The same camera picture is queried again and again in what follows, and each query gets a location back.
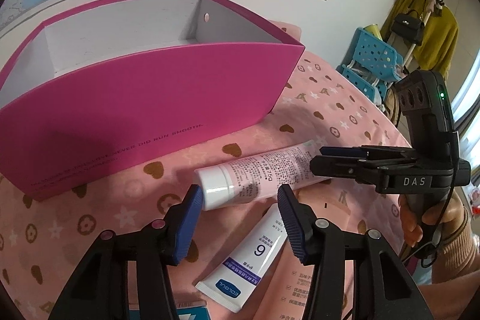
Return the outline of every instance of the beige sweater sleeve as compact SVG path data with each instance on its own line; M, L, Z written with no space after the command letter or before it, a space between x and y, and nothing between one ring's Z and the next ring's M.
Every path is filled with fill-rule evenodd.
M480 256L472 238L470 219L465 219L458 233L447 239L438 252L433 265L432 283L450 281L480 269Z

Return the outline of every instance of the pink box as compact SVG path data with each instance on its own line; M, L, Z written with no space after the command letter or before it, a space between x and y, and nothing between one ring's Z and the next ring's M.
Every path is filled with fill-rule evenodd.
M229 0L98 0L0 71L0 172L36 200L259 122L304 47Z

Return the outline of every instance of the eolgul logo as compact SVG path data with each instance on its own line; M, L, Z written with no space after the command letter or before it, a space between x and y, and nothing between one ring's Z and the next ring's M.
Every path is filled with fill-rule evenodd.
M215 284L218 290L220 290L223 294L226 294L232 298L237 298L241 291L237 288L234 284L229 281L225 281L224 279L218 280Z

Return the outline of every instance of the hanging clothing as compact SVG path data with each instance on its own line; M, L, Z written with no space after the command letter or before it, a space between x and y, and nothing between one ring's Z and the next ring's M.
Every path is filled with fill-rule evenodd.
M399 13L408 12L410 2L411 0L397 0L395 2L381 30L384 41L387 41L390 37L394 18ZM426 0L415 0L412 10L416 10L420 16L422 13L426 14L426 11L425 13L423 12L426 3ZM450 9L444 6L442 16L436 16L434 13L430 15L423 33L423 44L415 48L413 56L421 69L438 71L446 80L455 47L457 46L457 39L457 20Z

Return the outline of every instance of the pink tablecloth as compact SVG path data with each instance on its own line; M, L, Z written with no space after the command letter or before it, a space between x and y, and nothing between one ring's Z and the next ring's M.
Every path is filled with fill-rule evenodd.
M377 108L330 65L312 53L300 59L272 112L248 129L119 172L88 186L32 201L7 179L0 183L0 278L27 320L46 320L64 284L97 235L135 231L181 200L193 169L315 139L322 145L407 146ZM351 210L349 229L377 228L395 250L402 243L396 197L372 186L333 179L322 192ZM194 288L260 220L272 200L203 212L186 260L170 269L178 301L202 295ZM244 309L233 314L208 300L212 320L251 319L271 270ZM130 302L136 302L135 280ZM351 275L346 280L351 306Z

